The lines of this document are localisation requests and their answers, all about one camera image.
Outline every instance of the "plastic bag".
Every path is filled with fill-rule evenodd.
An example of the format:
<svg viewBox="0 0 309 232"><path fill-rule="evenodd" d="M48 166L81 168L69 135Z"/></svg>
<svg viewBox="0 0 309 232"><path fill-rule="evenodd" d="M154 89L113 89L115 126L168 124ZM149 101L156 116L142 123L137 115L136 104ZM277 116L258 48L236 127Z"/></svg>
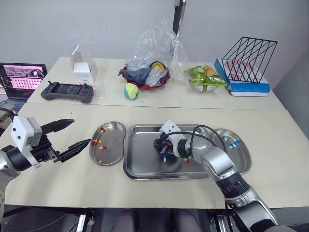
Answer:
<svg viewBox="0 0 309 232"><path fill-rule="evenodd" d="M145 84L150 87L159 86L161 85L160 79L165 77L167 73L167 69L164 69L164 73L160 73L158 70L152 69L146 79Z"/></svg>
<svg viewBox="0 0 309 232"><path fill-rule="evenodd" d="M216 70L208 65L190 68L185 72L190 76L190 85L201 92L211 91L219 86L227 86Z"/></svg>
<svg viewBox="0 0 309 232"><path fill-rule="evenodd" d="M135 71L148 68L155 61L165 64L171 78L187 83L188 77L184 71L189 68L188 58L183 45L165 21L159 25L149 25L126 65L128 70Z"/></svg>

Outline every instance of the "game controller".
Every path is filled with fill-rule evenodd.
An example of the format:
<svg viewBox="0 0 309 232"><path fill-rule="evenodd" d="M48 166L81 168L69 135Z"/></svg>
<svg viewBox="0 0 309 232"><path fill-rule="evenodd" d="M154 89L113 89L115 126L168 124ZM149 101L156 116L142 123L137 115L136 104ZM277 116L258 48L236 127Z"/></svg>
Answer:
<svg viewBox="0 0 309 232"><path fill-rule="evenodd" d="M49 85L42 91L41 97L45 100L53 98L75 99L82 103L90 103L93 98L93 88L90 85L71 85L59 82L49 82Z"/></svg>

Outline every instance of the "oval metal dish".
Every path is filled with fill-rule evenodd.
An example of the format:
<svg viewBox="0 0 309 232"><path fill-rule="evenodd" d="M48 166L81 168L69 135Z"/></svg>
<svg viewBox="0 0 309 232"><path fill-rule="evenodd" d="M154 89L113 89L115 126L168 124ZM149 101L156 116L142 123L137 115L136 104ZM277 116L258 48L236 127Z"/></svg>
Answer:
<svg viewBox="0 0 309 232"><path fill-rule="evenodd" d="M108 122L99 126L92 136L90 145L90 157L92 161L101 166L108 166L118 162L124 154L124 139L126 128L120 122ZM101 140L102 143L93 145L93 140Z"/></svg>
<svg viewBox="0 0 309 232"><path fill-rule="evenodd" d="M227 149L227 154L231 158L235 166L238 168L239 172L241 174L247 173L251 168L251 156L243 140L236 133L228 129L220 128L215 129L215 131L221 137L226 137L226 141L224 141L224 144ZM214 133L211 134L211 139L217 144L219 148L223 150L222 143ZM239 144L236 145L236 148L229 148L231 146L230 144L236 141L239 141Z"/></svg>

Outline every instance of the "white wall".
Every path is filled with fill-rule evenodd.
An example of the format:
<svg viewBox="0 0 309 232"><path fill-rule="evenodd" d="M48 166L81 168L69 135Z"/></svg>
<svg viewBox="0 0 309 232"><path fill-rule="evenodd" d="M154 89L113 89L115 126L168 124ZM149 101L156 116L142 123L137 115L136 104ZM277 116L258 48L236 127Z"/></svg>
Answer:
<svg viewBox="0 0 309 232"><path fill-rule="evenodd" d="M308 0L187 0L180 39L190 61L214 62L242 36L278 41L265 77L272 88L309 44Z"/></svg>
<svg viewBox="0 0 309 232"><path fill-rule="evenodd" d="M170 28L174 0L0 0L0 62L44 63L76 44L96 58L128 58L150 23Z"/></svg>
<svg viewBox="0 0 309 232"><path fill-rule="evenodd" d="M279 82L274 93L309 139L309 50Z"/></svg>

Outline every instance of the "wire file holder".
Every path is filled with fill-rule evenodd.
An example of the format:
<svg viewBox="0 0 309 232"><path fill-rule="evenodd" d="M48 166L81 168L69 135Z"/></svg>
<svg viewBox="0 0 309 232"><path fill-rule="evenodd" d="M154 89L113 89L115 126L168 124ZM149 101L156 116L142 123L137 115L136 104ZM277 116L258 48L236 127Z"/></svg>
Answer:
<svg viewBox="0 0 309 232"><path fill-rule="evenodd" d="M229 80L260 83L277 41L241 37L222 58Z"/></svg>

